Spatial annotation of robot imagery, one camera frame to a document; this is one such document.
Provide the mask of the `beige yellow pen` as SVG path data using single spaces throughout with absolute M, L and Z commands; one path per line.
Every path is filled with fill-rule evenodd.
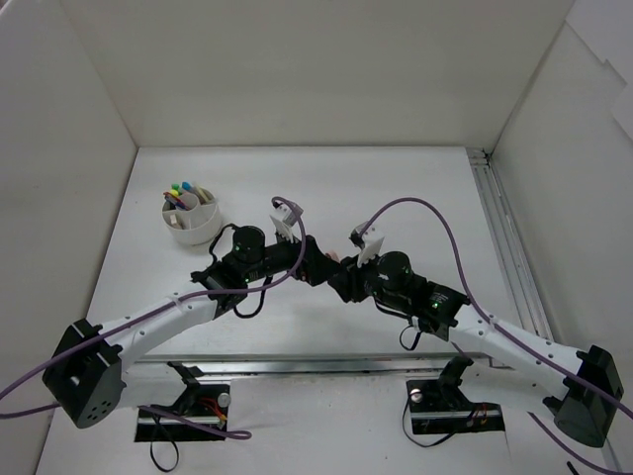
M 204 200 L 205 203 L 211 201 L 211 198 L 207 195 L 204 189 L 198 185 L 194 185 L 195 190 L 198 192 L 200 197 Z

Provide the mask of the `red gel pen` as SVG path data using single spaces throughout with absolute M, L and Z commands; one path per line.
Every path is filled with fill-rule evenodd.
M 182 200 L 180 200 L 178 197 L 175 197 L 173 195 L 169 195 L 168 198 L 174 203 L 174 205 L 176 207 L 179 207 L 180 209 L 183 209 L 183 210 L 188 210 L 187 205 Z

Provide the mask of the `blue gel pen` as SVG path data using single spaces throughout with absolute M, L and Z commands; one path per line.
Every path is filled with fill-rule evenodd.
M 173 206 L 178 206 L 180 204 L 180 201 L 169 193 L 164 194 L 164 199 L 171 203 Z

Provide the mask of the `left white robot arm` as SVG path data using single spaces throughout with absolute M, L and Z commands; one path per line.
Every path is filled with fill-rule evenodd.
M 194 271 L 187 285 L 148 310 L 92 325 L 79 320 L 63 333 L 43 382 L 77 428 L 90 428 L 111 414 L 131 389 L 124 373 L 141 357 L 184 331 L 231 312 L 260 282 L 271 288 L 276 274 L 316 287 L 338 262 L 314 237 L 268 245 L 256 227 L 236 227 L 229 253 Z

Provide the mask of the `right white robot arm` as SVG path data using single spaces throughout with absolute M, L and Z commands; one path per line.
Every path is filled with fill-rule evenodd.
M 552 417 L 558 430 L 585 446 L 604 446 L 623 396 L 606 349 L 562 345 L 480 313 L 466 295 L 414 273 L 400 251 L 364 264 L 346 257 L 327 283 L 345 303 L 371 298 L 423 333 L 512 368 L 528 386 L 526 396 Z

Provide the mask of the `white round divided container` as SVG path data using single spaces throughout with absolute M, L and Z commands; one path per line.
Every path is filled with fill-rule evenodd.
M 187 191 L 184 188 L 178 190 L 178 198 L 188 207 L 188 210 L 173 206 L 164 199 L 161 210 L 162 220 L 172 237 L 183 245 L 198 245 L 215 238 L 224 225 L 224 218 L 217 198 L 207 189 L 203 188 L 211 201 L 205 203 L 195 190 Z M 169 225 L 168 217 L 172 214 L 178 216 L 180 229 Z

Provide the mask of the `aluminium rail front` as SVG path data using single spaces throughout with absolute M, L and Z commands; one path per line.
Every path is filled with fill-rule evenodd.
M 238 376 L 313 376 L 379 373 L 439 372 L 458 352 L 398 353 L 334 356 L 262 356 L 220 360 L 209 357 L 172 356 L 165 360 L 145 357 L 131 367 L 147 373 L 166 368 L 185 368 L 198 378 Z

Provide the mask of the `aluminium rail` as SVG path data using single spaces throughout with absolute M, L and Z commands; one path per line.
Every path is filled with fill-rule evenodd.
M 497 260 L 512 308 L 520 324 L 539 336 L 553 339 L 531 268 L 525 255 L 507 197 L 491 158 L 481 149 L 466 148 Z
M 238 376 L 313 376 L 379 373 L 439 372 L 458 352 L 398 353 L 334 356 L 262 356 L 220 360 L 209 357 L 172 356 L 165 360 L 145 357 L 131 367 L 147 373 L 166 368 L 185 368 L 198 378 Z

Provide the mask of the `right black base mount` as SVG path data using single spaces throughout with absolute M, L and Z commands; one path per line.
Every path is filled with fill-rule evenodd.
M 471 358 L 452 358 L 436 379 L 407 381 L 402 429 L 414 445 L 430 449 L 457 435 L 505 432 L 499 405 L 471 402 L 460 389 Z

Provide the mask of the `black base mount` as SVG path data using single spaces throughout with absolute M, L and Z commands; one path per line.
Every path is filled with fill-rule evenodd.
M 499 405 L 471 402 L 460 389 L 471 358 L 452 358 L 436 379 L 407 381 L 402 429 L 414 445 L 430 449 L 457 435 L 505 432 Z
M 151 413 L 138 410 L 134 442 L 224 441 L 229 405 L 230 386 L 227 381 L 202 384 L 196 392 L 185 391 L 172 406 L 163 407 L 163 410 L 195 424 L 212 427 L 221 431 L 221 435 L 200 431 L 162 416 L 158 416 L 158 426 Z

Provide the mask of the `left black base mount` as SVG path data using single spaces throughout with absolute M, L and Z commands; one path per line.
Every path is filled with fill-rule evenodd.
M 229 405 L 230 386 L 227 381 L 202 384 L 196 392 L 185 391 L 172 406 L 163 407 L 163 410 L 195 424 L 212 427 L 221 431 L 221 435 L 200 431 L 162 416 L 158 416 L 158 426 L 151 413 L 138 410 L 134 442 L 224 441 Z

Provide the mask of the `aluminium rail right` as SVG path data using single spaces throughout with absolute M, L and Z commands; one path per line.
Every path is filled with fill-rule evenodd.
M 539 336 L 553 339 L 531 268 L 525 255 L 507 197 L 491 158 L 481 149 L 466 148 L 497 260 L 512 308 L 520 324 Z

